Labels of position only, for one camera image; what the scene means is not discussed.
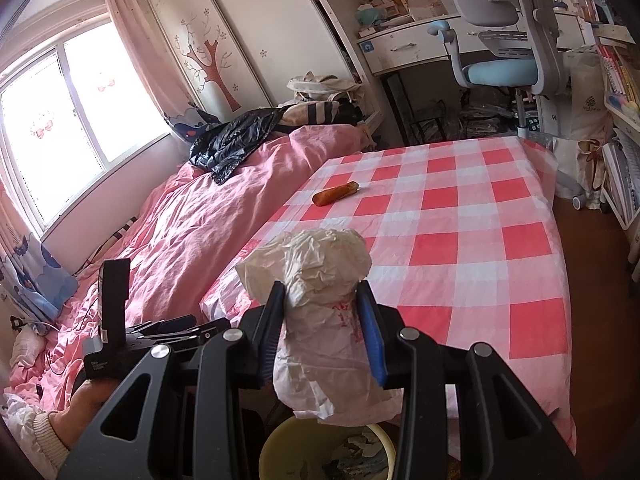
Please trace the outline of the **left hand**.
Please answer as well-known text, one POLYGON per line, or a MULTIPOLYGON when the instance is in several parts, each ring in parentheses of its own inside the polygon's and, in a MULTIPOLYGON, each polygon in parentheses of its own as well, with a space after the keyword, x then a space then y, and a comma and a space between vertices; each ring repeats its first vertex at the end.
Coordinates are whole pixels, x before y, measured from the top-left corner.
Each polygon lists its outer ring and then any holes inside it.
POLYGON ((66 448, 75 445, 118 385, 116 379, 88 379, 72 395, 65 410, 49 414, 51 427, 66 448))

